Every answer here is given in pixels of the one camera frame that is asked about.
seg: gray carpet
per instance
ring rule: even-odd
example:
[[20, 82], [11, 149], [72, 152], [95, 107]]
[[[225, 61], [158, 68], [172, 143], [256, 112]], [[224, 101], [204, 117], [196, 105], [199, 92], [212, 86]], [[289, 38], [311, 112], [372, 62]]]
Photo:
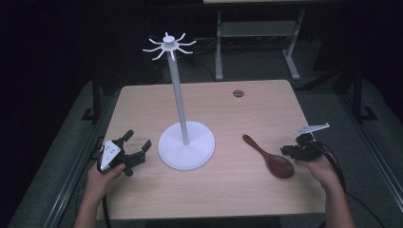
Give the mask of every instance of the gray carpet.
[[[286, 79], [292, 86], [302, 86], [314, 80], [320, 72], [313, 72], [319, 41], [298, 42], [293, 54], [301, 80], [291, 80], [280, 50], [286, 43], [265, 41], [265, 46], [249, 48], [234, 54], [227, 50], [223, 55], [224, 81]], [[182, 83], [213, 82], [214, 54], [207, 51], [196, 55], [195, 59], [179, 60], [179, 72]], [[161, 67], [164, 81], [169, 81], [168, 69]], [[360, 198], [381, 219], [386, 227], [403, 227], [402, 210], [399, 208], [390, 186], [384, 181], [382, 169], [372, 154], [368, 140], [363, 132], [368, 132], [372, 142], [381, 151], [385, 161], [391, 167], [398, 180], [403, 180], [402, 139], [403, 125], [385, 105], [376, 87], [364, 83], [363, 104], [370, 106], [378, 121], [358, 124], [351, 115], [349, 101], [351, 92], [336, 95], [332, 91], [335, 79], [311, 91], [298, 91], [297, 99], [309, 124], [329, 123], [330, 128], [317, 132], [318, 141], [329, 145], [339, 158], [347, 181], [347, 191]], [[43, 227], [47, 225], [70, 227], [75, 219], [76, 203], [80, 203], [84, 175], [75, 182], [69, 182], [72, 168], [88, 168], [85, 162], [77, 162], [80, 156], [88, 158], [99, 137], [106, 133], [119, 97], [102, 95], [102, 116], [99, 122], [81, 121], [85, 110], [92, 107], [91, 86], [87, 85], [71, 108], [65, 124], [50, 148], [34, 182], [18, 208], [10, 227]], [[73, 194], [61, 192], [69, 186]], [[63, 204], [58, 199], [65, 199]], [[380, 227], [369, 212], [354, 199], [348, 198], [357, 227]], [[49, 214], [58, 211], [58, 216]], [[283, 216], [280, 218], [283, 228], [318, 227], [324, 220], [322, 214]], [[99, 227], [105, 227], [102, 221]], [[146, 221], [112, 221], [112, 227], [145, 227]]]

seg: wooden table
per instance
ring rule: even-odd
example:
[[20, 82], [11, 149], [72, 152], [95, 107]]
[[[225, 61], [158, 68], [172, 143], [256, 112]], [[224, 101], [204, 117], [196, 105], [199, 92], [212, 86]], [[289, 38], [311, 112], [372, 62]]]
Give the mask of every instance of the wooden table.
[[[237, 89], [243, 97], [233, 95]], [[192, 171], [168, 167], [157, 147], [166, 128], [179, 121], [172, 85], [123, 88], [106, 139], [118, 139], [133, 129], [134, 136], [125, 144], [127, 153], [137, 152], [148, 139], [153, 145], [132, 177], [113, 182], [107, 194], [111, 219], [324, 212], [324, 193], [306, 168], [295, 165], [291, 179], [279, 180], [269, 173], [262, 155], [242, 139], [248, 134], [279, 155], [284, 145], [296, 144], [294, 130], [307, 123], [287, 81], [184, 84], [182, 95], [186, 119], [212, 130], [213, 157]], [[98, 219], [102, 218], [100, 206]]]

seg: dark background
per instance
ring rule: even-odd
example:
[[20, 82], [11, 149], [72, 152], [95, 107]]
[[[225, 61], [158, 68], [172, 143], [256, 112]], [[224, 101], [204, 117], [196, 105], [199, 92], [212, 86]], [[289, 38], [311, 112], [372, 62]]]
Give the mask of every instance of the dark background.
[[[148, 36], [162, 37], [166, 31], [177, 37], [185, 31], [189, 39], [216, 35], [214, 10], [181, 14], [171, 9], [115, 10], [163, 3], [129, 2], [132, 5], [62, 0], [0, 3], [1, 227], [9, 223], [78, 93], [95, 71], [105, 93], [124, 85], [154, 84], [152, 63], [141, 52], [149, 45]], [[379, 2], [369, 7], [310, 7], [299, 39], [323, 40], [316, 66], [320, 70], [358, 56], [364, 78], [380, 89], [402, 121], [403, 9], [400, 1]], [[226, 15], [242, 20], [269, 15], [242, 11], [231, 9]]]

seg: person's right hand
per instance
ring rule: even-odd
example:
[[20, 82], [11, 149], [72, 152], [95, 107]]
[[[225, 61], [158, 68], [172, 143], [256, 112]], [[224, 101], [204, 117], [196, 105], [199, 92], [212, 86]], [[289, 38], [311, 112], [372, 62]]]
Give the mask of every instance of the person's right hand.
[[314, 161], [295, 160], [295, 164], [307, 167], [312, 176], [322, 184], [323, 188], [331, 187], [335, 183], [340, 184], [335, 169], [324, 155]]

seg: white base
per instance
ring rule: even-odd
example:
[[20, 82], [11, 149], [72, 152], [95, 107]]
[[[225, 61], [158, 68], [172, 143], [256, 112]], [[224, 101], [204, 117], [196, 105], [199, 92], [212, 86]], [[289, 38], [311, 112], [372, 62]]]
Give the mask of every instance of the white base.
[[183, 144], [180, 123], [169, 126], [160, 137], [158, 150], [163, 162], [179, 170], [191, 170], [208, 162], [213, 156], [216, 141], [207, 126], [186, 122], [189, 145]]

